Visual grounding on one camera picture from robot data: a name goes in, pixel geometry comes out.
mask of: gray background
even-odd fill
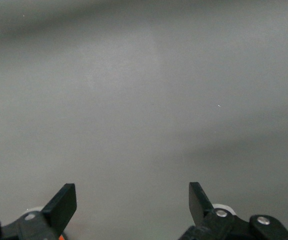
[[[188,183],[288,228],[288,1],[0,1],[0,220],[75,183],[71,240],[175,240]]]

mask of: black plastic bracket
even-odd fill
[[[189,209],[196,226],[180,240],[288,240],[287,229],[271,216],[254,215],[246,222],[223,209],[227,216],[217,216],[198,182],[189,184]]]
[[[42,211],[22,215],[1,227],[0,240],[58,240],[77,209],[76,189],[65,184]]]

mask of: white wall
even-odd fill
[[[66,182],[70,240],[178,239],[189,182],[288,228],[288,1],[0,1],[0,220]]]

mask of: gray surface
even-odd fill
[[[4,224],[74,182],[71,240],[174,240],[199,181],[288,228],[288,1],[6,2]]]

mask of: metal screw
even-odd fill
[[[221,217],[221,218],[224,218],[227,216],[227,212],[223,211],[223,210],[217,210],[216,211],[216,215]]]
[[[259,216],[259,217],[257,218],[257,221],[258,221],[260,224],[263,224],[263,225],[269,225],[269,224],[270,224],[270,221],[269,221],[267,218],[263,217],[263,216]]]
[[[28,214],[28,215],[25,217],[25,220],[26,220],[26,221],[31,220],[31,219],[33,219],[35,216],[36,216],[35,214],[30,213],[30,214]]]

